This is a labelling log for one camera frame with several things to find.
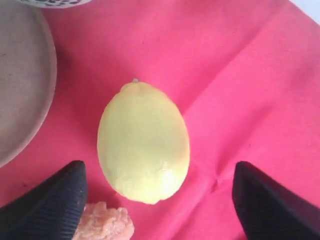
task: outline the yellow lemon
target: yellow lemon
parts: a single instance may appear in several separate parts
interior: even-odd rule
[[[125,84],[101,117],[98,158],[110,185],[146,204],[171,197],[184,182],[190,145],[177,106],[159,89]]]

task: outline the gray plate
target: gray plate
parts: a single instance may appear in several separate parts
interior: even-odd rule
[[[0,0],[0,167],[40,128],[56,78],[54,42],[40,10]]]

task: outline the pink cloth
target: pink cloth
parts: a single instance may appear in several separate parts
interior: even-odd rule
[[[231,199],[249,161],[320,207],[320,27],[286,0],[93,0],[45,11],[58,57],[56,94],[31,144],[0,169],[3,205],[71,160],[90,202],[125,207],[133,240],[242,240]],[[104,107],[134,77],[183,112],[191,165],[156,205],[116,194],[96,141]]]

